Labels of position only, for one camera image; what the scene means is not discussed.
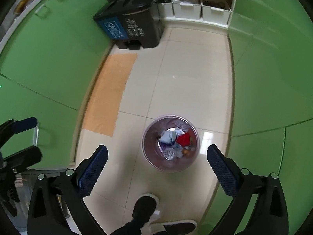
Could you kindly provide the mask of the black dual trash bin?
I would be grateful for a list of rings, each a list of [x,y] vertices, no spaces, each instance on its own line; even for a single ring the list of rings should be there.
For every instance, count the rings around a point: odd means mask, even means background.
[[[120,49],[157,47],[163,34],[157,0],[115,0],[93,19]]]

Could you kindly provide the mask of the red drawstring pouch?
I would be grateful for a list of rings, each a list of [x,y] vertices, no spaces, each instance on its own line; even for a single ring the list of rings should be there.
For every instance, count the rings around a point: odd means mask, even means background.
[[[191,135],[187,132],[177,137],[176,143],[179,144],[181,147],[188,147],[192,143]]]

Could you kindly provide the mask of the white storage bin left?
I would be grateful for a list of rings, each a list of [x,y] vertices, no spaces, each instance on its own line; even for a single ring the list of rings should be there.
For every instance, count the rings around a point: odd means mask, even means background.
[[[199,20],[202,0],[172,0],[172,7],[176,18]]]

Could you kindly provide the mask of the clear plastic water bottle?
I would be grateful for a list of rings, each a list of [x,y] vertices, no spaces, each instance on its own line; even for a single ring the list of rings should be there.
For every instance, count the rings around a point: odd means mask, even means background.
[[[171,161],[176,158],[176,151],[173,148],[166,148],[163,151],[163,156],[166,160]]]

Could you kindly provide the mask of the black white shoe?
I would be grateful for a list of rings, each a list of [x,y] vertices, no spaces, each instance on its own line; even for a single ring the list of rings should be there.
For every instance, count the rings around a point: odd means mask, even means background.
[[[139,228],[144,227],[149,222],[159,203],[159,198],[154,194],[146,193],[141,195],[134,205],[132,223]]]
[[[150,234],[185,235],[197,228],[194,220],[180,220],[165,223],[153,223],[149,226]]]

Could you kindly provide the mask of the right black white shoe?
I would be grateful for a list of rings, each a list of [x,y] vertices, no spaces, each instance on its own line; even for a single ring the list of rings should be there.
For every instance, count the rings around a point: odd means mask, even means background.
[[[194,220],[180,220],[165,223],[153,223],[149,226],[150,234],[185,235],[197,228]]]

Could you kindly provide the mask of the orange floor mat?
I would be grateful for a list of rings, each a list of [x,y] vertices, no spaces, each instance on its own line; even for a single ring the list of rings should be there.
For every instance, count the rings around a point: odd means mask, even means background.
[[[89,98],[83,129],[113,136],[122,95],[136,59],[134,53],[107,57]]]

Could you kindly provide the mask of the left black white shoe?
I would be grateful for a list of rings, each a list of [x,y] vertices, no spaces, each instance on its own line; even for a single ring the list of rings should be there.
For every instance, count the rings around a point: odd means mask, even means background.
[[[146,193],[141,195],[134,205],[132,223],[139,228],[144,227],[149,222],[159,203],[159,198],[154,194]]]

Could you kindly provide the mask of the white storage bin right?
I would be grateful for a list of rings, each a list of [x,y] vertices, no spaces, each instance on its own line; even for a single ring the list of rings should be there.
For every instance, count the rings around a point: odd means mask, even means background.
[[[219,4],[214,6],[209,5],[208,2],[202,3],[202,18],[209,23],[226,25],[229,21],[231,9],[222,2],[224,8],[219,7]]]

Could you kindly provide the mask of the purple round waste bin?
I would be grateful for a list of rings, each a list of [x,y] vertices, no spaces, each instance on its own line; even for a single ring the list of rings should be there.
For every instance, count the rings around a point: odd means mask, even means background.
[[[163,172],[180,172],[196,160],[200,152],[200,137],[187,119],[165,115],[148,125],[141,147],[152,167]]]

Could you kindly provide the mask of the white storage bin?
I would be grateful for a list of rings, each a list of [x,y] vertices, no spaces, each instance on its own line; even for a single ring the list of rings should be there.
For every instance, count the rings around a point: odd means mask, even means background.
[[[219,4],[214,6],[209,5],[208,2],[202,3],[202,18],[209,23],[226,25],[229,21],[231,9],[222,2],[224,8],[219,7]]]
[[[172,7],[176,18],[199,20],[202,0],[172,0]]]

